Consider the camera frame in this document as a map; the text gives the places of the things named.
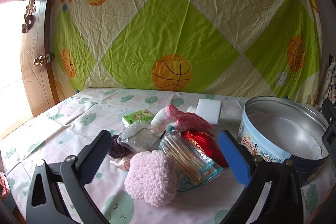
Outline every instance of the bed sheet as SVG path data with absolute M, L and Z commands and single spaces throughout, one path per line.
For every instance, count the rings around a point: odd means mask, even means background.
M 61 99 L 114 87 L 315 103 L 315 0 L 54 0 L 50 25 Z
M 123 130 L 121 117 L 136 110 L 147 108 L 157 113 L 173 103 L 186 111 L 189 106 L 196 107 L 200 98 L 222 102 L 219 126 L 212 130 L 215 138 L 224 129 L 235 135 L 247 98 L 156 90 L 86 89 L 37 116 L 0 142 L 5 173 L 22 215 L 26 215 L 27 192 L 37 159 L 53 163 L 77 155 L 102 129 L 112 135 L 119 134 Z M 203 187 L 178 193 L 172 203 L 156 208 L 131 199 L 123 186 L 127 171 L 111 165 L 110 159 L 106 155 L 92 183 L 85 186 L 110 223 L 218 224 L 244 188 L 230 168 L 226 168 L 225 173 Z M 323 201 L 335 177 L 335 168 L 328 160 L 313 181 L 302 188 L 305 220 Z M 64 185 L 59 186 L 71 217 L 82 223 Z M 258 217 L 269 187 L 265 185 L 249 223 Z

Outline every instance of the purple fabric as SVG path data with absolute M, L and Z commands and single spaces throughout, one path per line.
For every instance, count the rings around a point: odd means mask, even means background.
M 112 145 L 110 151 L 108 152 L 108 154 L 114 159 L 123 158 L 131 153 L 128 148 L 117 143 L 118 136 L 119 135 L 112 136 Z

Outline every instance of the green tissue pack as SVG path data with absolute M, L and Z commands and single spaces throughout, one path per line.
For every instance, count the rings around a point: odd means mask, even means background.
M 128 127 L 130 124 L 134 123 L 137 120 L 144 122 L 150 122 L 154 118 L 154 114 L 147 109 L 141 109 L 137 112 L 125 115 L 121 118 L 125 127 Z

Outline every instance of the red fabric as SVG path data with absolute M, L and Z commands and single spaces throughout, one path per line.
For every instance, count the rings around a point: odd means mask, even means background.
M 221 167 L 229 167 L 217 143 L 207 133 L 186 130 L 182 132 L 182 136 L 190 140 L 193 144 L 199 145 L 204 153 Z

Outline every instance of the door knob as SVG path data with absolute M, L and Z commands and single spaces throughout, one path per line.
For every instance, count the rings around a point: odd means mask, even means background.
M 43 64 L 44 64 L 44 60 L 43 60 L 43 56 L 42 55 L 40 55 L 39 58 L 35 58 L 34 59 L 34 66 L 35 67 L 38 67 L 39 65 L 43 66 Z
M 53 54 L 47 54 L 45 56 L 40 55 L 39 58 L 34 59 L 34 66 L 35 67 L 38 67 L 39 65 L 43 66 L 44 63 L 46 63 L 46 62 L 50 63 L 54 60 L 55 60 L 55 55 L 53 55 Z

